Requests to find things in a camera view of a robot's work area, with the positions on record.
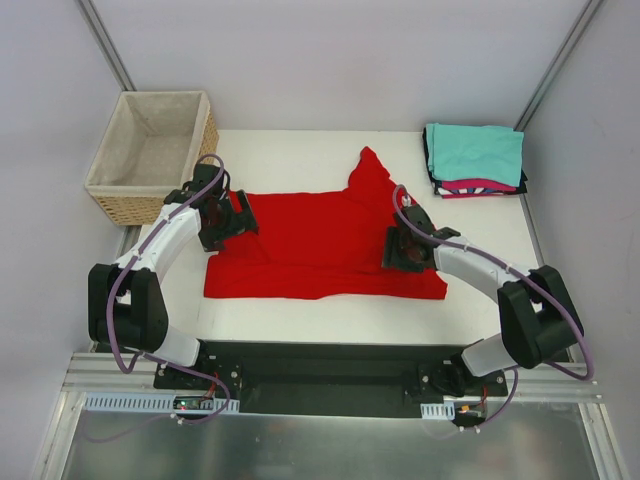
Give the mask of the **red t shirt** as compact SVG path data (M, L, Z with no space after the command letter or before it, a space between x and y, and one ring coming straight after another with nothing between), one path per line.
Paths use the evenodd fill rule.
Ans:
M434 270L382 266L395 187L377 154L365 147L340 191L248 194L258 230L225 241L224 250L209 258L204 296L444 299L448 286Z

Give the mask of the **black t shirt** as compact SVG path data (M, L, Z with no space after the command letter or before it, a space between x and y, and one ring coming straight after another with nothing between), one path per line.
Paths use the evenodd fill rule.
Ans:
M441 181L435 178L434 174L431 171L430 165L429 165L429 161L431 160L430 157L430 150L429 150L429 146L428 146L428 140L427 140L427 128L424 127L422 130L422 144L423 144L423 151L424 151L424 156L425 156L425 164L427 167L427 174L428 174L428 178L429 181L433 187L433 192L435 195L437 195L435 193L435 189L434 189L434 183L436 181ZM518 195L522 195L525 194L527 192L527 186L526 186L526 182L528 180L528 177L526 176L524 171L521 171L521 175L520 175L520 181L519 184L517 186L514 186L517 188L517 193L513 194L513 195L504 195L504 196L518 196Z

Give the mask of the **pink t shirt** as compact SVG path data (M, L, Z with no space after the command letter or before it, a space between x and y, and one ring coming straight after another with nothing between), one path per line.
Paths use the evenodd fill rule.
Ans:
M517 188L487 179L436 181L435 193L443 198L504 196L517 193Z

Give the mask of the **wicker basket with cloth liner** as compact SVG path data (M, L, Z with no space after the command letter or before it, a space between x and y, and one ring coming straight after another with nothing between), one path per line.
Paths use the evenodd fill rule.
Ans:
M218 141L206 92L123 92L85 189L115 225L149 225Z

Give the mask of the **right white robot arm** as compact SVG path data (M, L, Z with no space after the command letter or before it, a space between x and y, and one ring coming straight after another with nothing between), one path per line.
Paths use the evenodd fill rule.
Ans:
M473 394L498 371L546 364L579 381L594 376L593 361L579 374L553 357L576 344L586 349L584 329L564 280L553 267L521 271L478 248L449 227L437 229L418 204L395 206L382 266L410 273L434 270L452 275L498 306L500 332L455 354L440 375L452 394Z

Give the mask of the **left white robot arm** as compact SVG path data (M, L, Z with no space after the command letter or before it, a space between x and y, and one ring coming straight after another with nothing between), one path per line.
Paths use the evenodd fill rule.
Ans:
M164 198L147 233L114 263L90 270L90 338L110 347L125 374L136 364L123 359L123 351L129 350L136 359L178 365L176 375L188 388L204 387L212 369L201 358L204 344L171 326L162 281L191 240L199 240L207 253L218 253L227 240L258 229L247 194L231 190L221 157L202 155L191 179Z

